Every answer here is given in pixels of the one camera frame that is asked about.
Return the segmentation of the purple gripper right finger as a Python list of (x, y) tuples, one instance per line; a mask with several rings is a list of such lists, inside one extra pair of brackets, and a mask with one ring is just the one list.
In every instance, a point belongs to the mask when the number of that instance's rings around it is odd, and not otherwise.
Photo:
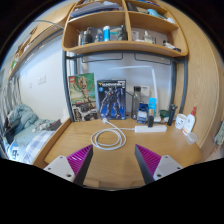
[(135, 156), (145, 184), (157, 181), (182, 169), (182, 166), (169, 155), (160, 156), (138, 144), (135, 145)]

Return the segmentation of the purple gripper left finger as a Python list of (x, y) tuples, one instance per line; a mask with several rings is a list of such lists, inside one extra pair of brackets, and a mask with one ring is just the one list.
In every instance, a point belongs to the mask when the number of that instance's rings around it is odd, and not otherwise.
[(82, 186), (93, 156), (93, 146), (86, 146), (69, 156), (58, 156), (44, 170)]

